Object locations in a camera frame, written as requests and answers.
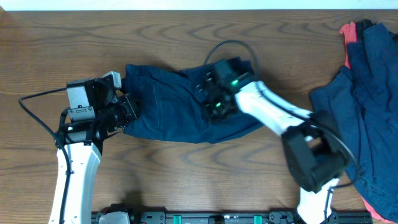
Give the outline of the navy blue shorts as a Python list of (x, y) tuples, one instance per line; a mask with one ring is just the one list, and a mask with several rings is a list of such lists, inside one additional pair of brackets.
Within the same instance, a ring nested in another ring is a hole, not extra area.
[(151, 140), (218, 143), (245, 136), (263, 125), (238, 112), (211, 123), (201, 104), (203, 83), (210, 65), (167, 71), (152, 65), (126, 65), (122, 91), (140, 102), (139, 119), (123, 133)]

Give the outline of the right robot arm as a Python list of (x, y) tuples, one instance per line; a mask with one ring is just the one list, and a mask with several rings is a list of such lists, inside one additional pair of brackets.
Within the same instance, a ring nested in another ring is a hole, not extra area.
[(203, 87), (210, 122), (244, 113), (280, 137), (290, 174), (300, 186), (299, 219), (330, 223), (332, 193), (349, 164), (349, 151), (334, 119), (325, 112), (314, 113), (285, 101), (251, 70), (240, 71), (227, 60), (209, 66)]

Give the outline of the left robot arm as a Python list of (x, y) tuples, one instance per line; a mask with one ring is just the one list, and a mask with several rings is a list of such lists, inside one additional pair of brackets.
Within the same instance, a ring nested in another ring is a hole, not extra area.
[(55, 134), (58, 175), (50, 223), (90, 223), (103, 143), (139, 117), (134, 97), (116, 94), (121, 87), (116, 72), (67, 83), (70, 106)]

